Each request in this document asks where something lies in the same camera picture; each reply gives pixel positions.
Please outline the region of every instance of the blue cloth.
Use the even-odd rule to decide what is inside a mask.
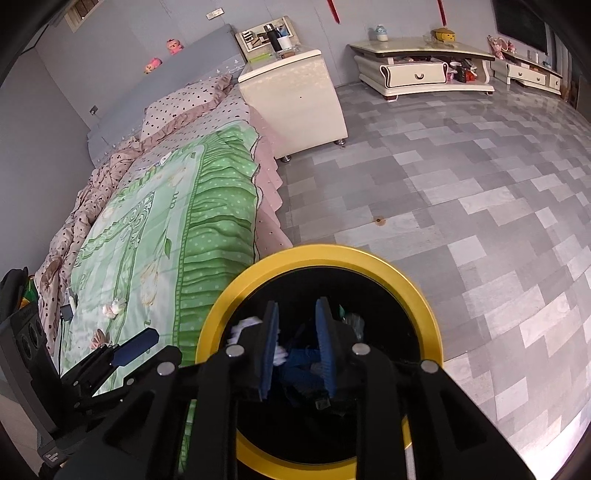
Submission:
[[[278,377],[285,387],[294,387],[302,394],[324,389],[322,378],[310,371],[312,364],[320,362],[320,350],[311,348],[293,348],[287,361],[277,367]]]

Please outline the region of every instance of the gray upholstered headboard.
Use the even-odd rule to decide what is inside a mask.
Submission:
[[[121,98],[88,134],[90,157],[95,165],[123,137],[135,133],[144,109],[169,93],[201,78],[232,73],[244,68],[234,31],[224,25],[169,57]]]

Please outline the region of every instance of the gray wall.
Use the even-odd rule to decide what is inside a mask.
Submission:
[[[76,112],[92,126],[92,106],[99,107],[100,117],[141,81],[152,57],[166,61],[169,38],[190,44],[224,22],[240,31],[289,15],[302,43],[323,52],[335,85],[357,79],[347,43],[367,38],[368,28],[381,23],[391,37],[420,37],[441,26],[436,0],[335,4],[340,25],[326,0],[105,0],[75,33],[65,21],[48,28],[36,49]],[[486,36],[496,33],[491,0],[446,0],[444,6],[457,39],[488,51]],[[224,15],[208,21],[206,13],[217,7]],[[528,47],[516,45],[527,54]]]
[[[34,272],[87,182],[88,127],[35,50],[0,87],[0,277]]]

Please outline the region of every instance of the stuffed toy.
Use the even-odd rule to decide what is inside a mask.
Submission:
[[[144,73],[150,73],[153,72],[155,69],[157,69],[158,67],[160,67],[162,65],[162,60],[157,59],[157,58],[153,58],[152,60],[150,60],[150,63],[148,63],[145,67],[144,67]]]
[[[505,60],[499,40],[497,38],[492,38],[490,35],[486,39],[492,48],[493,55],[499,60]]]
[[[171,55],[176,55],[184,47],[181,45],[181,42],[179,40],[171,38],[166,42],[166,48],[168,49]]]

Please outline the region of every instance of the green quilt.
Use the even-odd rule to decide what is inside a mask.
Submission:
[[[165,345],[191,365],[199,333],[219,294],[255,259],[258,139],[236,121],[173,152],[111,198],[93,225],[72,272],[78,296],[60,350],[61,373],[90,353],[97,329],[123,343],[146,327],[159,344],[119,368],[101,392]],[[114,319],[103,306],[126,302]]]

